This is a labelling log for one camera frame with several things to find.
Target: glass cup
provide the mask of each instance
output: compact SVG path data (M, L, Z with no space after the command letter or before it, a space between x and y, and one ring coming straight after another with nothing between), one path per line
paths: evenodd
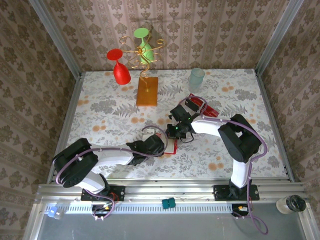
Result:
M205 71L201 68L193 68L191 75L188 78L190 93L197 93L200 90L201 84L204 81Z

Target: gold wire stand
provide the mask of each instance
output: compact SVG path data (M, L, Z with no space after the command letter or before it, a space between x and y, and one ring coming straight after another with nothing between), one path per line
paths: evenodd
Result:
M153 53L154 57L158 57L158 59L150 61L144 56L144 53L163 48L165 46L165 40L158 39L156 41L157 47L146 49L145 46L149 42L150 37L151 34L149 34L148 39L143 46L137 46L130 36L123 36L119 40L121 44L126 44L127 39L130 39L134 45L134 51L122 50L125 53L134 53L134 57L127 62L128 66L132 69L139 67L144 68L139 75L136 97L136 105L139 107L155 107L157 106L158 101L158 77L148 76L147 71L150 69L150 63L159 61L161 56L158 53Z

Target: patterned wallpaper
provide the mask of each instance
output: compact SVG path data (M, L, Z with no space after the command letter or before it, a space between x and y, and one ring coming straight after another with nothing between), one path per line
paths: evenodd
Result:
M27 0L0 1L0 239L21 239L75 81Z
M262 79L320 226L320 0L304 0Z
M112 70L106 53L144 27L162 38L157 69L255 68L289 0L45 0L83 72ZM125 54L128 60L132 55Z

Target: gray floor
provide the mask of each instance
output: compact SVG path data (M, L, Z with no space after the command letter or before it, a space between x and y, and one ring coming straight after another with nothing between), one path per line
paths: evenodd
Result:
M283 215L274 204L256 204L254 214L269 228L263 236L250 219L229 214L113 214L95 221L89 214L44 216L39 240L304 240L297 213Z

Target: wooden block base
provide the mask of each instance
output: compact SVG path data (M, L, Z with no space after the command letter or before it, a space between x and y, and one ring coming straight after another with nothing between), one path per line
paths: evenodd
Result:
M148 77L144 80L147 84L139 78L136 105L138 107L156 107L158 101L158 78Z

